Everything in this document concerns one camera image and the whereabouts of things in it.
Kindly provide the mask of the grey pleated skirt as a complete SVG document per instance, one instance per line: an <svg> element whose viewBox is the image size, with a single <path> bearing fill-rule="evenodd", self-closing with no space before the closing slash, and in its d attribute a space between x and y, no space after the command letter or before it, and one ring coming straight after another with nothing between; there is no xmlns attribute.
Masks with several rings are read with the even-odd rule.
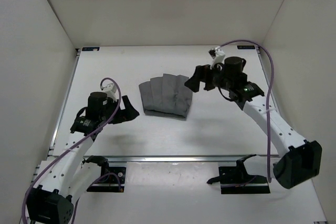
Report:
<svg viewBox="0 0 336 224"><path fill-rule="evenodd" d="M186 120L193 92L185 86L189 77L163 74L139 84L145 115Z"/></svg>

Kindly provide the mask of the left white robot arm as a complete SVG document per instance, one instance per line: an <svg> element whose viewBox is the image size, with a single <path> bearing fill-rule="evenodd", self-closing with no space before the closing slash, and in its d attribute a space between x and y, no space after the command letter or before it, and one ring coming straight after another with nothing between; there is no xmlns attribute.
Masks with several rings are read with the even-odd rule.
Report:
<svg viewBox="0 0 336 224"><path fill-rule="evenodd" d="M134 120L139 112L129 98L116 98L101 90L89 95L87 105L80 109L70 133L82 133L83 138L68 141L64 151L42 170L27 190L23 213L40 223L69 223L75 214L81 195L96 181L109 177L107 159L84 155L107 124Z"/></svg>

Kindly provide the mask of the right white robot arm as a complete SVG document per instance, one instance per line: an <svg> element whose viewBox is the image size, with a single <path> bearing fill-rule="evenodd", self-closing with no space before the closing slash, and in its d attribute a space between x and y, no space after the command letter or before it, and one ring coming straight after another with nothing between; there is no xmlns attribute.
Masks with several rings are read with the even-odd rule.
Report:
<svg viewBox="0 0 336 224"><path fill-rule="evenodd" d="M269 106L263 90L248 81L243 72L246 60L228 57L214 65L197 66L185 86L198 92L200 83L206 91L217 88L229 93L228 101L234 102L251 117L267 134L277 150L280 160L272 163L270 157L250 154L236 162L233 171L211 178L208 184L223 182L248 183L255 176L270 176L283 188L293 188L319 174L322 147L317 141L309 142L297 133L277 111Z"/></svg>

